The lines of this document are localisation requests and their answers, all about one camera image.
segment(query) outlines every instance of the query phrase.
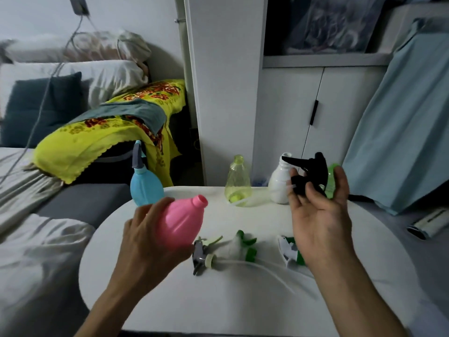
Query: white wall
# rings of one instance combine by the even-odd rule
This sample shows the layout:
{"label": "white wall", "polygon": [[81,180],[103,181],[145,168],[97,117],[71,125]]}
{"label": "white wall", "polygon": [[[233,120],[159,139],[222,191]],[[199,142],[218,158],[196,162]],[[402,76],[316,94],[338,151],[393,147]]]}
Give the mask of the white wall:
{"label": "white wall", "polygon": [[185,0],[198,129],[208,186],[233,156],[251,164],[266,0]]}
{"label": "white wall", "polygon": [[[99,30],[126,29],[151,46],[149,67],[154,80],[183,78],[175,0],[86,0]],[[0,39],[43,33],[67,34],[79,18],[69,0],[0,0]],[[81,30],[94,29],[84,20]]]}

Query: bottle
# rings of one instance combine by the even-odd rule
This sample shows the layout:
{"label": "bottle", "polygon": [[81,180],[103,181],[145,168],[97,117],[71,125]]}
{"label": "bottle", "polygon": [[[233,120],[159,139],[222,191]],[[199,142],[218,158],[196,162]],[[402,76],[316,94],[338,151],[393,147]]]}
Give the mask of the bottle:
{"label": "bottle", "polygon": [[224,194],[230,203],[249,198],[252,195],[250,171],[242,155],[235,155],[234,162],[229,166],[228,181]]}
{"label": "bottle", "polygon": [[334,198],[335,191],[335,178],[334,178],[334,168],[338,165],[338,163],[333,163],[327,168],[327,186],[324,191],[326,197],[329,199]]}
{"label": "bottle", "polygon": [[154,204],[164,197],[164,188],[156,175],[148,170],[142,161],[142,146],[140,141],[136,141],[132,151],[132,175],[129,185],[131,197],[137,206]]}
{"label": "bottle", "polygon": [[202,195],[176,200],[162,212],[156,236],[168,248],[192,244],[203,224],[204,209],[208,205]]}
{"label": "bottle", "polygon": [[270,192],[270,198],[277,204],[288,204],[286,183],[290,179],[290,169],[293,166],[285,162],[282,157],[291,157],[291,153],[284,152],[279,157],[279,165],[271,174],[270,181],[268,182],[268,190]]}

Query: dark teal pillow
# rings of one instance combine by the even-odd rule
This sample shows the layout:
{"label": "dark teal pillow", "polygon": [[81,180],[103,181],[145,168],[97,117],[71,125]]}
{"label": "dark teal pillow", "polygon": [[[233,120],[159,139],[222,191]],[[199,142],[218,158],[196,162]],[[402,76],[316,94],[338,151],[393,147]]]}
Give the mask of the dark teal pillow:
{"label": "dark teal pillow", "polygon": [[[14,84],[1,125],[1,145],[24,148],[36,123],[48,78],[18,80]],[[81,72],[53,77],[30,148],[82,112]]]}

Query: yellow cloth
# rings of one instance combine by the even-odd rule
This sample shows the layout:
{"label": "yellow cloth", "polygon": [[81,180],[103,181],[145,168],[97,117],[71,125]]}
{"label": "yellow cloth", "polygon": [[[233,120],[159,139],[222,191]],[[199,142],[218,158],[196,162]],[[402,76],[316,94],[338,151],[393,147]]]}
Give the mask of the yellow cloth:
{"label": "yellow cloth", "polygon": [[113,145],[141,140],[146,147],[148,169],[154,172],[164,187],[173,185],[170,178],[170,161],[179,152],[168,129],[170,116],[185,105],[184,80],[171,79],[149,84],[137,92],[128,92],[111,99],[130,101],[142,98],[159,105],[167,115],[162,128],[162,146],[155,146],[142,128],[120,116],[101,120],[86,120],[67,124],[45,137],[34,151],[33,162],[41,170],[70,184]]}

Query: white bottle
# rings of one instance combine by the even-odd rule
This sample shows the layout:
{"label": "white bottle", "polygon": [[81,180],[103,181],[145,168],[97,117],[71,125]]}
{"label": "white bottle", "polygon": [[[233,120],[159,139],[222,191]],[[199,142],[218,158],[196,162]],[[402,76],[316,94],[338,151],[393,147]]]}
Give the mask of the white bottle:
{"label": "white bottle", "polygon": [[[284,152],[282,156],[291,157],[291,153]],[[289,170],[293,166],[283,161],[282,156],[279,158],[279,165],[273,174],[271,174],[270,181],[268,182],[268,191],[270,192],[270,198],[277,204],[287,204],[287,188],[286,182],[290,179]]]}

